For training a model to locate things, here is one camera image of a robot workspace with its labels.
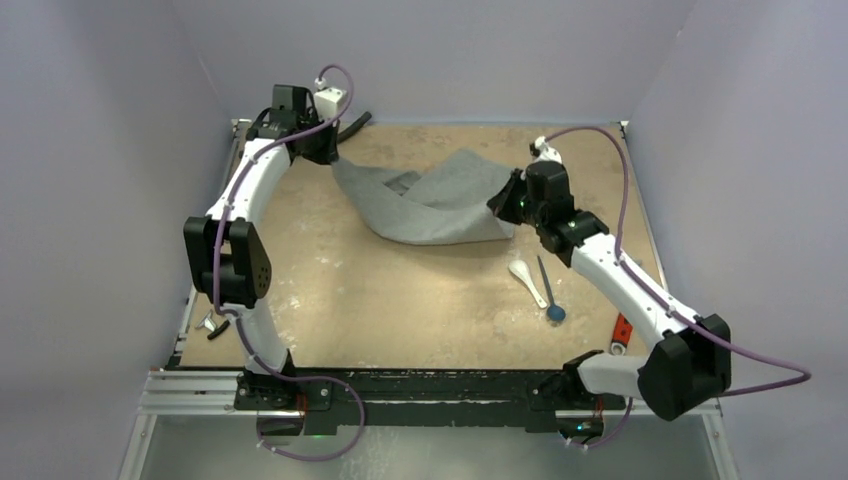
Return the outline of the grey cloth napkin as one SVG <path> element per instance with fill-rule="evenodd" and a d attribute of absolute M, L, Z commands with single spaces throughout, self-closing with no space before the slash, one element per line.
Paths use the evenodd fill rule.
<path fill-rule="evenodd" d="M 511 169 L 460 149 L 429 172 L 361 166 L 341 158 L 334 179 L 376 235 L 416 246 L 509 240 L 515 227 L 487 202 Z"/>

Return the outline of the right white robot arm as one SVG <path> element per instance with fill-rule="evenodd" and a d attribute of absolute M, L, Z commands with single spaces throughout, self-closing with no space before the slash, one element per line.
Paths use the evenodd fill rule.
<path fill-rule="evenodd" d="M 644 357 L 593 350 L 566 362 L 554 383 L 569 404 L 584 407 L 603 394 L 629 397 L 671 421 L 729 389 L 728 324 L 674 299 L 596 215 L 576 208 L 562 164 L 513 170 L 487 206 L 502 221 L 533 227 L 542 247 L 594 285 L 650 349 Z"/>

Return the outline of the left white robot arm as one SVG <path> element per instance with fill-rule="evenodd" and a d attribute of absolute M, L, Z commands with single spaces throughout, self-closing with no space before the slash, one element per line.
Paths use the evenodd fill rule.
<path fill-rule="evenodd" d="M 322 78 L 312 89 L 275 85 L 270 106 L 246 131 L 238 166 L 221 196 L 204 215 L 184 223 L 194 287 L 235 328 L 241 343 L 245 367 L 237 389 L 240 399 L 284 409 L 302 394 L 266 300 L 272 263 L 257 225 L 296 157 L 319 164 L 337 159 L 339 117 L 351 93 L 351 88 L 330 87 Z"/>

